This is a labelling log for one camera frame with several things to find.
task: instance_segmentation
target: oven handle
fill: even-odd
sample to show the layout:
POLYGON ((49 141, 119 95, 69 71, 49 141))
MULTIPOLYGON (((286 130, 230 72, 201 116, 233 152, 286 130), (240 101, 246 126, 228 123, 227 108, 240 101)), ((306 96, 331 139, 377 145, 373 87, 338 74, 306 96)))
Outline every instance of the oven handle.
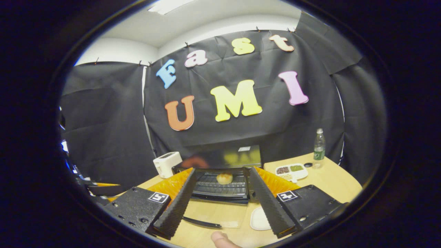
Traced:
POLYGON ((182 219, 185 220, 185 221, 188 221, 190 223, 196 224, 196 225, 202 225, 202 226, 205 226, 205 227, 219 228, 219 229, 222 228, 222 226, 219 225, 219 224, 198 221, 198 220, 191 219, 191 218, 188 218, 188 217, 185 217, 185 216, 183 216, 182 219))

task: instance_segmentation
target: letter m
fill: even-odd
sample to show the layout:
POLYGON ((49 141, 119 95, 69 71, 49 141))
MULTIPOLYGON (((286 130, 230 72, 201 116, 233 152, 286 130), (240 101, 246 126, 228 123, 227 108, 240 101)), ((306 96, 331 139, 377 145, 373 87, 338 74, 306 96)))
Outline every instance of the letter m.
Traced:
POLYGON ((210 93, 216 98, 216 121, 230 119, 230 114, 227 113, 226 108, 230 110, 234 117, 238 117, 240 106, 242 104, 242 114, 244 116, 261 113, 262 107, 257 103, 256 96, 254 95, 253 85, 253 80, 244 80, 239 82, 235 95, 233 95, 225 86, 213 88, 210 93))

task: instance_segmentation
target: foam letter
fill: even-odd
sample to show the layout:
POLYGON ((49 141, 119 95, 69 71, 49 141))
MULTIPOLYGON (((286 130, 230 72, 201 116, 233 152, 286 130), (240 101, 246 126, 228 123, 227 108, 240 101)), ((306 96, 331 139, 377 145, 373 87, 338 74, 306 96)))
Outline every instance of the foam letter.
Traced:
POLYGON ((189 129, 194 122, 194 112, 193 112, 193 100, 194 96, 186 96, 182 98, 181 102, 185 106, 185 113, 187 118, 185 121, 178 120, 178 113, 176 107, 178 106, 178 101, 171 101, 165 105, 167 110, 168 124, 173 130, 182 131, 189 129))
POLYGON ((207 63, 208 59, 205 57, 204 50, 197 50, 187 55, 188 60, 185 61, 186 67, 193 67, 195 65, 203 65, 207 63))
POLYGON ((216 121, 230 119, 230 114, 226 108, 234 115, 239 116, 240 106, 243 104, 242 114, 245 116, 255 115, 262 112, 253 90, 254 81, 244 80, 239 82, 236 89, 236 95, 233 95, 225 86, 213 88, 210 93, 216 98, 217 115, 216 121))
POLYGON ((254 46, 248 38, 235 39, 231 42, 231 45, 234 47, 233 51, 239 55, 254 51, 254 46))
POLYGON ((156 76, 159 76, 164 82, 164 88, 167 89, 175 80, 176 76, 172 76, 176 72, 175 68, 172 66, 174 64, 174 60, 168 60, 164 66, 159 69, 156 73, 156 76))
POLYGON ((280 37, 279 35, 275 34, 275 35, 271 36, 269 39, 271 41, 274 41, 280 49, 282 49, 286 52, 294 51, 294 47, 292 45, 287 45, 285 43, 285 41, 288 41, 285 37, 280 37))
POLYGON ((297 72, 295 71, 285 71, 279 74, 279 78, 283 79, 286 87, 288 87, 288 91, 291 96, 291 99, 289 99, 289 104, 293 106, 307 103, 309 100, 309 98, 303 94, 296 76, 297 72))

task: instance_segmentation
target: blue foam letter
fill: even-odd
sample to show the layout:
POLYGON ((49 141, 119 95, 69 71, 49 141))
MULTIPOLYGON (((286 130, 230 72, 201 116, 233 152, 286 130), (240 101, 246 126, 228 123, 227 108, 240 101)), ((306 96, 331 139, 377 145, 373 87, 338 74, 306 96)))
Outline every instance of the blue foam letter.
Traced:
POLYGON ((167 89, 175 80, 176 76, 172 76, 176 72, 175 68, 172 66, 174 64, 174 60, 168 60, 164 66, 159 69, 156 73, 156 76, 159 76, 164 82, 164 88, 167 89))

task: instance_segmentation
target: finger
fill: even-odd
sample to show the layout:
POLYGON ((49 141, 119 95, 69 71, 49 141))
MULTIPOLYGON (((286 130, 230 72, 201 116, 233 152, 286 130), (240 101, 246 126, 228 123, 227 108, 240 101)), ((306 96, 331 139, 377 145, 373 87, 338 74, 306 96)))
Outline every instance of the finger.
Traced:
POLYGON ((211 234, 211 240, 217 248, 241 248, 228 239, 227 234, 216 231, 211 234))

